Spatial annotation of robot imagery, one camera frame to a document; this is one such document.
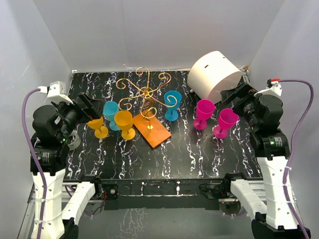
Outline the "pink wine glass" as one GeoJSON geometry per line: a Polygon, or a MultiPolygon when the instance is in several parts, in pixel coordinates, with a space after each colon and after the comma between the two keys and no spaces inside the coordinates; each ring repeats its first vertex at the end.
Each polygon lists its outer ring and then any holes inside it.
{"type": "Polygon", "coordinates": [[[196,106],[197,118],[193,122],[193,126],[197,130],[204,130],[207,127],[207,120],[213,115],[215,105],[208,99],[198,101],[196,106]]]}
{"type": "Polygon", "coordinates": [[[232,128],[238,120],[239,116],[235,114],[232,109],[223,109],[218,118],[218,126],[213,129],[215,137],[224,139],[228,135],[228,130],[232,128]]]}

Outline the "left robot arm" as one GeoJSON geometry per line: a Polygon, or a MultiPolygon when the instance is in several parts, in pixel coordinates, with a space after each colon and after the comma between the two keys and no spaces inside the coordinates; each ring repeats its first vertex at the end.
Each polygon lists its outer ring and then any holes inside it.
{"type": "Polygon", "coordinates": [[[30,171],[35,188],[33,239],[76,239],[79,220],[90,199],[103,193],[100,179],[83,175],[67,205],[62,207],[63,179],[70,148],[67,140],[81,123],[98,120],[104,101],[79,93],[71,103],[51,102],[33,113],[35,131],[28,137],[30,171]]]}

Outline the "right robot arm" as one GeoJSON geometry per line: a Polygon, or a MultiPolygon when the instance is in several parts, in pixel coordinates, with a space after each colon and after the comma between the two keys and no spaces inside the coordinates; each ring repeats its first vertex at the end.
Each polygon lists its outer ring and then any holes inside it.
{"type": "Polygon", "coordinates": [[[221,92],[224,105],[239,98],[232,110],[251,128],[250,143],[262,171],[265,200],[259,198],[242,173],[226,174],[218,188],[225,196],[236,197],[245,208],[254,238],[309,239],[311,232],[303,225],[292,198],[292,144],[279,129],[283,102],[274,88],[269,82],[268,89],[258,92],[243,83],[221,92]]]}

